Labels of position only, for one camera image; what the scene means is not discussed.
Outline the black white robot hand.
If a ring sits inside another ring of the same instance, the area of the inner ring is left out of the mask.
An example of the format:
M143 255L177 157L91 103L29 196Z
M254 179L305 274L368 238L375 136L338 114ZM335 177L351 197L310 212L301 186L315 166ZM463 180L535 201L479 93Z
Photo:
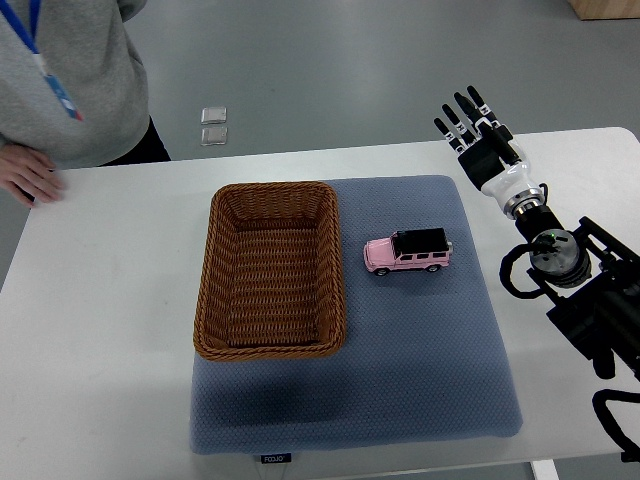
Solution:
M458 162L474 187L496 200L501 209L530 209L542 205L542 188L530 178L531 165L510 131L500 125L493 110L477 89L469 85L469 100L460 92L454 99L475 133L470 132L454 110L442 105L442 111L461 139L440 118L434 124L458 153ZM477 122L481 115L486 118Z

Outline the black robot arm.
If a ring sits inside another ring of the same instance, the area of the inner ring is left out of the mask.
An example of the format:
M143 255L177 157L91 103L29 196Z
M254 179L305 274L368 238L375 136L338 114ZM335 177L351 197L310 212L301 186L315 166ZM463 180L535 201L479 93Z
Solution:
M530 163L511 131L469 86L458 109L442 106L434 123L470 182L494 199L523 243L502 259L499 278L515 298L546 296L547 316L611 379L621 359L639 371L639 256L587 217L566 229L548 205L548 187L530 177Z

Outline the person's bare hand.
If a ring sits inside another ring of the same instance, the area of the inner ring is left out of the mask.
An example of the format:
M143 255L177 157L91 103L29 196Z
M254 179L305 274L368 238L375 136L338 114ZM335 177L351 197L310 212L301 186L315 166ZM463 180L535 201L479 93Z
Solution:
M61 199L65 186L55 170L55 164L42 152L16 144L1 147L1 189L28 208L35 201Z

